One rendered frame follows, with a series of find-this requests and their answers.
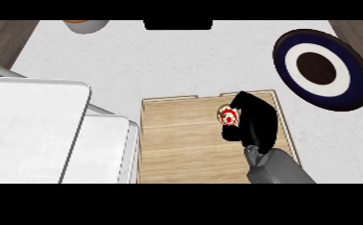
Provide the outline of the grey cup with orange top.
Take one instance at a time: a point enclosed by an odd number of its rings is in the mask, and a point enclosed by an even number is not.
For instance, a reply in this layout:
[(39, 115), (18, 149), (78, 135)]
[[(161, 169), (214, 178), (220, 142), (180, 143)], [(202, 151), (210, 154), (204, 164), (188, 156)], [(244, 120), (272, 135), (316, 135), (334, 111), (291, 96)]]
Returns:
[(68, 20), (64, 21), (70, 30), (77, 34), (92, 34), (98, 32), (109, 23), (108, 20)]

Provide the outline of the pale wooden tray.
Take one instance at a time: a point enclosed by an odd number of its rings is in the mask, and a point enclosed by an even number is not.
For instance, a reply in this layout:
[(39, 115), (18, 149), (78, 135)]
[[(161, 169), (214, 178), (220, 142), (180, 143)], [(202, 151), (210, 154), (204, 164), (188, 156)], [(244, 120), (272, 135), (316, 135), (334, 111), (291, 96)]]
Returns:
[(245, 183), (250, 166), (238, 142), (222, 138), (217, 111), (233, 93), (142, 101), (137, 181)]

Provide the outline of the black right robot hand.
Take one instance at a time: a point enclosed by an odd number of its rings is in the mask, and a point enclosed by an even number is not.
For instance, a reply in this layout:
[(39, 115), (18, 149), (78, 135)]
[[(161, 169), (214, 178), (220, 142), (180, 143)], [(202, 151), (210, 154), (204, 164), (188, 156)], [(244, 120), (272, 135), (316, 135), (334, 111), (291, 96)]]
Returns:
[(251, 93), (241, 91), (230, 107), (241, 110), (239, 123), (223, 126), (223, 139), (239, 141), (244, 147), (255, 145), (258, 153), (267, 154), (273, 149), (278, 133), (278, 116), (273, 106)]

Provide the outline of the black rectangular object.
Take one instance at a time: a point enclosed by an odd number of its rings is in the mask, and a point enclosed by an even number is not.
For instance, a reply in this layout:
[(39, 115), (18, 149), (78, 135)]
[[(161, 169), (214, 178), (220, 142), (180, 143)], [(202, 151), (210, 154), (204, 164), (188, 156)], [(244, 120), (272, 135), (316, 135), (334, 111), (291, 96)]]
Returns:
[(145, 20), (145, 28), (148, 30), (210, 30), (213, 26), (211, 20), (182, 20), (182, 21), (161, 21)]

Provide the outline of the white boxy appliance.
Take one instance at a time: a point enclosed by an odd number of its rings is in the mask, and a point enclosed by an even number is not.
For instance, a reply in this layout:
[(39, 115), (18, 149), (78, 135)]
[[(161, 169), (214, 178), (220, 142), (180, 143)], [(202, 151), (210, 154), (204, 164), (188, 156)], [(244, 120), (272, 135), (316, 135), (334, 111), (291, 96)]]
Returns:
[(0, 67), (0, 184), (133, 184), (139, 127), (81, 81)]

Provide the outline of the navy white and brown plate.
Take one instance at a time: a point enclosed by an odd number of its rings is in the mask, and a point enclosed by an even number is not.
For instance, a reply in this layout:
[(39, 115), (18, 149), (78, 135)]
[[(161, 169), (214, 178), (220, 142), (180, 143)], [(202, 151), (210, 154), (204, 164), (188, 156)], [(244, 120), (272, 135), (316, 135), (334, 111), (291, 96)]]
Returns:
[(363, 107), (363, 58), (328, 33), (298, 29), (273, 46), (273, 65), (285, 85), (316, 107), (350, 112)]

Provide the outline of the red and white cupcake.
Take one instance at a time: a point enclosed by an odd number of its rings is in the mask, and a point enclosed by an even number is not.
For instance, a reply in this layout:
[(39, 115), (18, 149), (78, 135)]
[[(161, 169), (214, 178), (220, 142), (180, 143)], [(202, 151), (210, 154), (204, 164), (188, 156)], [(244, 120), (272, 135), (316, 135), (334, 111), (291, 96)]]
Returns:
[(239, 111), (229, 104), (220, 106), (217, 110), (217, 119), (223, 125), (232, 126), (239, 123)]

